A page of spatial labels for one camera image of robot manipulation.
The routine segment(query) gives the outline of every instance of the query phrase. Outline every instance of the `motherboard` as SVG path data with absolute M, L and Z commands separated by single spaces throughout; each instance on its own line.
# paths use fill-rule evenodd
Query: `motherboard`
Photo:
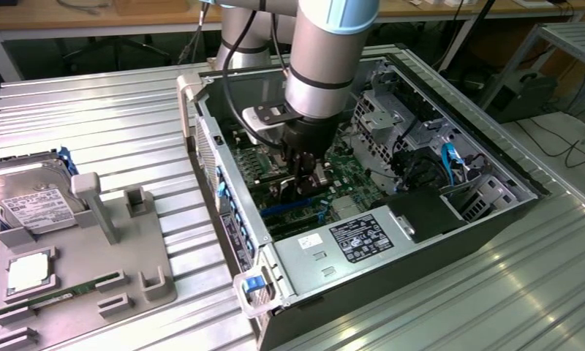
M 290 177 L 280 155 L 271 152 L 267 146 L 248 143 L 232 149 L 264 224 L 276 241 L 360 214 L 386 195 L 347 144 L 352 137 L 344 133 L 336 136 L 326 154 L 326 163 L 334 176 L 330 190 L 284 205 L 275 201 L 270 193 L 270 184 Z

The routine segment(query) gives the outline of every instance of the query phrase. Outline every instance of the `hard drive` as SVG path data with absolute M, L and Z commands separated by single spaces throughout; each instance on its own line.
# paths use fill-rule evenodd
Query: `hard drive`
M 46 152 L 0 161 L 0 222 L 34 234 L 75 225 L 87 209 L 71 192 L 70 161 Z

